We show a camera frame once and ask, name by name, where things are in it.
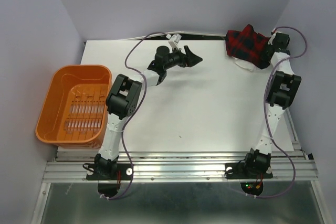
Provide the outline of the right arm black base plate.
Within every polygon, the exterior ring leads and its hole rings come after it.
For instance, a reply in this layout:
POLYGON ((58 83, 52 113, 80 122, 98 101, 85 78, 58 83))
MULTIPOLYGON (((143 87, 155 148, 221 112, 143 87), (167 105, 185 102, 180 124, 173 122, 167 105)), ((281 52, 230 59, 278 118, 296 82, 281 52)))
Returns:
POLYGON ((225 163, 224 177, 227 179, 271 179, 272 173, 261 173, 249 171, 245 168, 244 163, 225 163))

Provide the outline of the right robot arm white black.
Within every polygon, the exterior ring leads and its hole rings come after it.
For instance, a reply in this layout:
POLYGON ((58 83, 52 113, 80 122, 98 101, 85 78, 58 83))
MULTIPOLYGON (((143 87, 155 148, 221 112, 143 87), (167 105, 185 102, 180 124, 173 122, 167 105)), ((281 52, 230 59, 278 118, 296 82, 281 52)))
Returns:
POLYGON ((287 49, 289 42, 289 35, 275 30, 267 43, 265 57, 273 69, 265 87, 263 99, 265 120, 258 135, 258 142, 246 154, 241 165, 243 174, 248 177, 271 173, 273 147, 288 156, 286 151, 275 143, 274 135, 281 117, 292 105, 301 84, 301 77, 294 73, 290 64, 290 51, 287 49))

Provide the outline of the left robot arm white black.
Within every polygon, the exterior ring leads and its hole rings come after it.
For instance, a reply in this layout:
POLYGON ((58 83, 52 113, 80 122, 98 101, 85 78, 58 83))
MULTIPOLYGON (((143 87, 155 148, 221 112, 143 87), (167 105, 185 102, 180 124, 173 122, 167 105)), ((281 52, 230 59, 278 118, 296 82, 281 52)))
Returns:
POLYGON ((184 46, 184 52, 159 46, 154 59, 144 72, 133 78, 117 75, 106 99, 108 121, 102 145, 94 159, 93 170, 96 173, 106 179, 116 175, 121 135, 126 122, 137 110, 140 94, 146 93, 148 87, 161 84, 168 69, 175 66, 191 68, 202 61, 188 46, 184 46))

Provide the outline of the red plaid skirt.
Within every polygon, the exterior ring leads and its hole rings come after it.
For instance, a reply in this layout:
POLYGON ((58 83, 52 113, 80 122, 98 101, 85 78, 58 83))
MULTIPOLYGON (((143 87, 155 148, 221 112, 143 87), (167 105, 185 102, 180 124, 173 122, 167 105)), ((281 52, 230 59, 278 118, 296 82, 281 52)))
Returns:
POLYGON ((259 69, 266 69, 270 65, 269 61, 261 58, 268 41, 269 37, 255 32, 251 24, 241 31, 228 30, 225 35, 227 55, 252 63, 259 69))

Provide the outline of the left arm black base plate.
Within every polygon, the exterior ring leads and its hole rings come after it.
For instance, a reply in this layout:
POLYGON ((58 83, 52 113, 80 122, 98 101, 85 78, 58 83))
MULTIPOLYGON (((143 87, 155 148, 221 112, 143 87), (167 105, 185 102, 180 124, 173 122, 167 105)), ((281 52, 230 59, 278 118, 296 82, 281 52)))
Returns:
POLYGON ((82 167, 87 171, 86 180, 131 180, 133 168, 131 164, 113 163, 112 168, 103 168, 94 163, 84 163, 82 167))

